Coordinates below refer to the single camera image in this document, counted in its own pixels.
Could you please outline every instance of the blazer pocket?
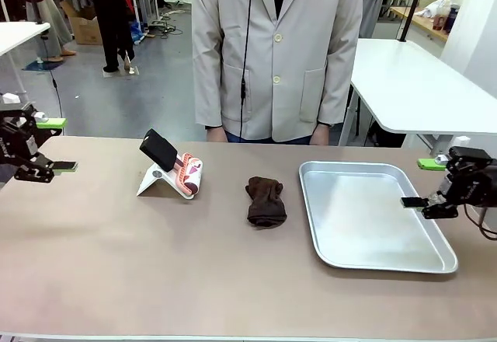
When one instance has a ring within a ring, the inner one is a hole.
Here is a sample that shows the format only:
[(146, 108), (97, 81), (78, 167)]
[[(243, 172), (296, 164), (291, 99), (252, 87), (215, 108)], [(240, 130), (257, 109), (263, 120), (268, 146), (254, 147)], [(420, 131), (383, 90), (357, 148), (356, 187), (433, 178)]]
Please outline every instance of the blazer pocket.
[[(223, 64), (221, 76), (221, 115), (227, 119), (240, 121), (242, 108), (242, 68)], [(252, 116), (252, 95), (250, 93), (250, 71), (245, 70), (246, 97), (243, 103), (243, 121)]]
[(319, 107), (325, 90), (326, 68), (305, 72), (302, 92), (301, 120), (313, 123), (318, 118)]

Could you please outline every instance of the floor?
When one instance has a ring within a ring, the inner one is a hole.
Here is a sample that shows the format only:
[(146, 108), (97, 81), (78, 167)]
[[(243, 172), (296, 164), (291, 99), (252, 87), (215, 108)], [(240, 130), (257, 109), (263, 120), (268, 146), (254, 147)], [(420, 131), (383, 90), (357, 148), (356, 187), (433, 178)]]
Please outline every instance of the floor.
[[(174, 14), (169, 22), (182, 34), (147, 38), (136, 46), (134, 64), (140, 74), (135, 76), (105, 79), (102, 47), (75, 42), (68, 45), (78, 55), (53, 70), (62, 113), (69, 119), (66, 135), (142, 138), (153, 127), (173, 142), (205, 141), (205, 130), (195, 124), (194, 117), (191, 15)], [(21, 70), (36, 59), (35, 50), (31, 40), (17, 47), (12, 56), (36, 108), (49, 117), (59, 117), (59, 101), (50, 74)], [(0, 92), (17, 90), (4, 55), (0, 57)], [(340, 131), (341, 126), (333, 129), (331, 145), (338, 144)], [(358, 138), (351, 136), (350, 145), (363, 146), (364, 133)], [(5, 178), (0, 168), (0, 182)]]

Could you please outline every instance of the dark brown glove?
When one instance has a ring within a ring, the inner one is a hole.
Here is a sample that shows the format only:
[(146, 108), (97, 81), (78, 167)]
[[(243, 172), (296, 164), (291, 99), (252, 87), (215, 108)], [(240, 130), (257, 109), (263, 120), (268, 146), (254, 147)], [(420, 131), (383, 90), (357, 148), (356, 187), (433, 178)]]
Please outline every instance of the dark brown glove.
[(285, 204), (280, 198), (283, 184), (276, 180), (253, 177), (245, 187), (253, 199), (248, 210), (248, 221), (261, 228), (273, 228), (287, 220)]

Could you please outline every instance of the person wearing beige blazer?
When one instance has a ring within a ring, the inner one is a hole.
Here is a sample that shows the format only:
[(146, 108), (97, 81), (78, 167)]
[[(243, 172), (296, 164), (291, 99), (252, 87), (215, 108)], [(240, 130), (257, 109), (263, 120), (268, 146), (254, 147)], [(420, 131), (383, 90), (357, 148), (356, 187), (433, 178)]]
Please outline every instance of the person wearing beige blazer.
[(328, 145), (343, 122), (362, 6), (193, 0), (196, 121), (207, 140)]

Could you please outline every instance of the silver baking tray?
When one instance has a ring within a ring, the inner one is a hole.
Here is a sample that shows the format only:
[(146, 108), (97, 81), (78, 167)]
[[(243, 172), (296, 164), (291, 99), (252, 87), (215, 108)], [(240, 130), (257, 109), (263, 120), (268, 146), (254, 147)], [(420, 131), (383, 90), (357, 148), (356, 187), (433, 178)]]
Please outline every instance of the silver baking tray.
[(317, 254), (333, 267), (451, 274), (456, 254), (438, 225), (401, 197), (418, 197), (399, 168), (307, 162), (302, 190)]

